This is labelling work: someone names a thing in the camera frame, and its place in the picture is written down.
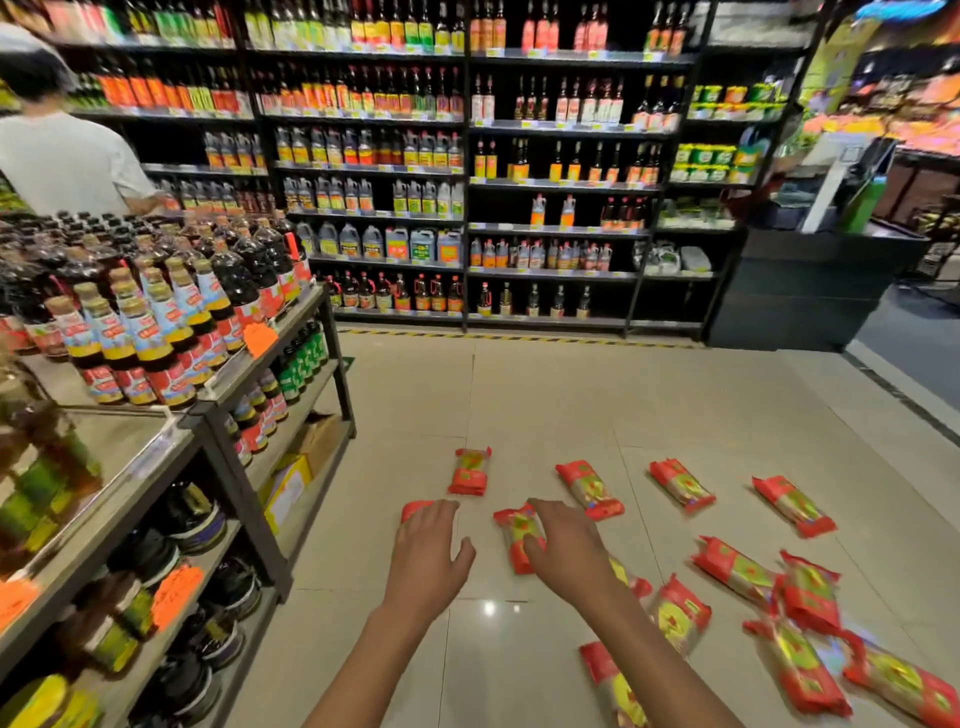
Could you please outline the person's right hand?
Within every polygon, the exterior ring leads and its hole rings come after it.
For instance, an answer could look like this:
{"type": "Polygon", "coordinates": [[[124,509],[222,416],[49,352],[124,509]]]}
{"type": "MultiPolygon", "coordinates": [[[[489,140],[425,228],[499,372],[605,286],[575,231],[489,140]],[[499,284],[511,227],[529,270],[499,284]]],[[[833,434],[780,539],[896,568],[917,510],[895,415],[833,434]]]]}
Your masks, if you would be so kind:
{"type": "Polygon", "coordinates": [[[530,498],[546,540],[546,576],[537,576],[588,623],[603,615],[624,584],[618,579],[596,525],[583,511],[558,500],[530,498]]]}

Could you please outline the person's left forearm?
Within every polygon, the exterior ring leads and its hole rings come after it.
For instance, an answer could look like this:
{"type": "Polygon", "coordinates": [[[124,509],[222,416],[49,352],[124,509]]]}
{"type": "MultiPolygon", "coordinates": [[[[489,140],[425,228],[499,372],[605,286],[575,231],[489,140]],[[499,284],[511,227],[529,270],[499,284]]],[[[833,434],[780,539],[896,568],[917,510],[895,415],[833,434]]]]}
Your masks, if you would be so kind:
{"type": "Polygon", "coordinates": [[[374,608],[301,728],[381,728],[403,674],[440,615],[374,608]]]}

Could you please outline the brown cardboard box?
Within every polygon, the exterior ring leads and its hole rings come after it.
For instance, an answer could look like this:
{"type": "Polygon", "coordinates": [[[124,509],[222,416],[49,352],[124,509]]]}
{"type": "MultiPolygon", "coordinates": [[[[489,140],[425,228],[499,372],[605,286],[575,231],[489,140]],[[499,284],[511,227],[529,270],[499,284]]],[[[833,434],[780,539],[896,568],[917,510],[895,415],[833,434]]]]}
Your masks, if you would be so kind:
{"type": "Polygon", "coordinates": [[[313,479],[339,447],[343,422],[339,413],[312,411],[294,436],[287,453],[304,458],[313,479]]]}

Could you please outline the row of red label bottles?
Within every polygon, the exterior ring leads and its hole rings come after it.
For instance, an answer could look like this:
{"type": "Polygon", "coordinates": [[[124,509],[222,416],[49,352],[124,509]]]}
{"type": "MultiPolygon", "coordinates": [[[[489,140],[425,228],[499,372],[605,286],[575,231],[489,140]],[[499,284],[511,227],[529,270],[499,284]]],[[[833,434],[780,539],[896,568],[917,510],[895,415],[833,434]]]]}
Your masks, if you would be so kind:
{"type": "Polygon", "coordinates": [[[270,438],[287,417],[282,384],[274,370],[266,367],[223,416],[226,437],[242,468],[266,452],[270,438]]]}

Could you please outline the row of dark red-label bottles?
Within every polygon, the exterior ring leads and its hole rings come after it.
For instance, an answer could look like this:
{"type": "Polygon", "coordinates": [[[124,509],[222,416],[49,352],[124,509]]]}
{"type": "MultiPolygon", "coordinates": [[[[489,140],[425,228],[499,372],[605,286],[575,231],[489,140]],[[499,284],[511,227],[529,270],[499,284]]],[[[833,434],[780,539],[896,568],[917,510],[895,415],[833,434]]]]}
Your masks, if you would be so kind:
{"type": "Polygon", "coordinates": [[[320,273],[318,281],[342,314],[456,317],[467,302],[465,281],[457,273],[343,269],[320,273]]]}

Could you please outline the row of large vinegar jugs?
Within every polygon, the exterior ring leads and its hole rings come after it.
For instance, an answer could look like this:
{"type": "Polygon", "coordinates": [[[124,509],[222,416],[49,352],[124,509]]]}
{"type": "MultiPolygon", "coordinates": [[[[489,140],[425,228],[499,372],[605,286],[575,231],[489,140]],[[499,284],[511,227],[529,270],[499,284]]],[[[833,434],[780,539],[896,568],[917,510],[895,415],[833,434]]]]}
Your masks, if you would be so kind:
{"type": "Polygon", "coordinates": [[[294,226],[315,261],[387,262],[461,268],[465,246],[460,228],[320,221],[294,226]]]}

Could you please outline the group of dark sauce bottles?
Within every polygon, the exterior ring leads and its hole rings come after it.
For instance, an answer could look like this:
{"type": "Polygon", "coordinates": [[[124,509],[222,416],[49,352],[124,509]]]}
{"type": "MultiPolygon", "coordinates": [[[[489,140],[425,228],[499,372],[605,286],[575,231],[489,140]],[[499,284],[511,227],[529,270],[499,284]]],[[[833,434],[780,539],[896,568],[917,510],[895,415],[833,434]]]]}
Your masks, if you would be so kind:
{"type": "Polygon", "coordinates": [[[68,364],[94,405],[185,409],[316,284],[282,213],[0,215],[0,344],[68,364]]]}

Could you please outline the row of dark yellow-cap bottles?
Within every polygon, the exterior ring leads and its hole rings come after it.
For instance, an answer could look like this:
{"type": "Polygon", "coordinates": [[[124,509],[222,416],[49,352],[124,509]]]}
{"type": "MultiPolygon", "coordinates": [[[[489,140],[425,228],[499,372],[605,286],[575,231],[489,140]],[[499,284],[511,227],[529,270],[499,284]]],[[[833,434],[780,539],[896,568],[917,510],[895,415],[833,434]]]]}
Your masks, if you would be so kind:
{"type": "Polygon", "coordinates": [[[476,180],[510,183],[622,185],[654,188],[663,176],[664,143],[651,140],[481,139],[474,151],[476,180]]]}

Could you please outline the row of yellow label bottles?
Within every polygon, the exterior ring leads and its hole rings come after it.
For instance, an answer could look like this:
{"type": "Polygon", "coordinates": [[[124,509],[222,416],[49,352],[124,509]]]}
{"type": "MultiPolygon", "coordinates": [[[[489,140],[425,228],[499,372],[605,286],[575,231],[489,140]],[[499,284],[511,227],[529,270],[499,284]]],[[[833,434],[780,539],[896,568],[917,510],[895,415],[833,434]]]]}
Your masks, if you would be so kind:
{"type": "Polygon", "coordinates": [[[456,130],[417,127],[279,126],[277,164],[317,169],[416,167],[463,172],[466,156],[456,130]]]}

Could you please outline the row of dark white-label bottles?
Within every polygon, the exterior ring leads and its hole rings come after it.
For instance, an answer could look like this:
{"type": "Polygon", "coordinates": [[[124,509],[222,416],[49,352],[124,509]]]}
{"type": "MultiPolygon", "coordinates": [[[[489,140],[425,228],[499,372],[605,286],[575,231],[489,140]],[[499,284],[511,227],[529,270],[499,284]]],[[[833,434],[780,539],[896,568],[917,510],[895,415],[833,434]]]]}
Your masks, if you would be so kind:
{"type": "Polygon", "coordinates": [[[504,79],[476,75],[470,96],[473,125],[511,121],[527,127],[668,135],[679,126],[689,85],[685,72],[531,72],[515,75],[510,96],[496,88],[496,81],[504,79]]]}

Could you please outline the row of small sauce bottles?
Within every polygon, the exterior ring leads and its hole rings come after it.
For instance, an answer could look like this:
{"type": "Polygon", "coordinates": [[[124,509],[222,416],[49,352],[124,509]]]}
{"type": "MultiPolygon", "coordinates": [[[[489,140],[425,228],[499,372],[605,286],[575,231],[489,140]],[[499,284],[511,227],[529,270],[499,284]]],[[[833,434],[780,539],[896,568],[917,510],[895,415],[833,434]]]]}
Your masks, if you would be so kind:
{"type": "Polygon", "coordinates": [[[208,130],[203,133],[203,150],[208,166],[215,171],[240,171],[265,175],[266,157],[258,134],[208,130]]]}

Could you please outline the green container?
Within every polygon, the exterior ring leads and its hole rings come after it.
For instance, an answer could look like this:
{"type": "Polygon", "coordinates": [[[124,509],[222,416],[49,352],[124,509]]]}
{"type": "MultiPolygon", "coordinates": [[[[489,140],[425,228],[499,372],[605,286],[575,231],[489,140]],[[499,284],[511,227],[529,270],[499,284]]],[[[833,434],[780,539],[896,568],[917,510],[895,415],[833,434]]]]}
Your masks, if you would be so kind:
{"type": "Polygon", "coordinates": [[[849,235],[863,235],[874,215],[875,207],[882,199],[886,185],[885,175],[864,180],[846,202],[843,214],[836,224],[837,231],[849,235]]]}

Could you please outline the row of green yellow jars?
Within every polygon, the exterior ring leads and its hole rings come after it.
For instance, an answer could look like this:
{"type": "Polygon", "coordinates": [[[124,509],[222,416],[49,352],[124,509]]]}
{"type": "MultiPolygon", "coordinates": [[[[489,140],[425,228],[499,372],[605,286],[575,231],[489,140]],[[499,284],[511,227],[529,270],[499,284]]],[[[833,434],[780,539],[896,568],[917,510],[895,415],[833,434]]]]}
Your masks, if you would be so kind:
{"type": "Polygon", "coordinates": [[[750,85],[697,85],[687,113],[696,121],[772,122],[779,120],[787,97],[777,82],[750,85]]]}

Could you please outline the row of pink orange bottles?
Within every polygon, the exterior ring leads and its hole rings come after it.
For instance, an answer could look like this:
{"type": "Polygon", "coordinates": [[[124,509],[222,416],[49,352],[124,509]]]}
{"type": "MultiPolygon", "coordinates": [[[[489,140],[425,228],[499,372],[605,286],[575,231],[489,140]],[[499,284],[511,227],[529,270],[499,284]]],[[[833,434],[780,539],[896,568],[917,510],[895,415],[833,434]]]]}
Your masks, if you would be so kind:
{"type": "Polygon", "coordinates": [[[475,54],[682,54],[700,0],[462,0],[475,54]]]}

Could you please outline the lit produce display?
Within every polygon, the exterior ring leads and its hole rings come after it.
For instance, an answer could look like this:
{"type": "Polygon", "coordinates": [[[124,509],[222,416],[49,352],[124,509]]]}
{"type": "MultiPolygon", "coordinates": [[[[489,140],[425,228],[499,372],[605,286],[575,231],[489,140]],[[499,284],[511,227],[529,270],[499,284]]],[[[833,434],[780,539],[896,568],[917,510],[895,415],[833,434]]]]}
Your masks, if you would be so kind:
{"type": "Polygon", "coordinates": [[[873,133],[960,159],[960,42],[869,50],[846,79],[803,91],[803,132],[873,133]]]}

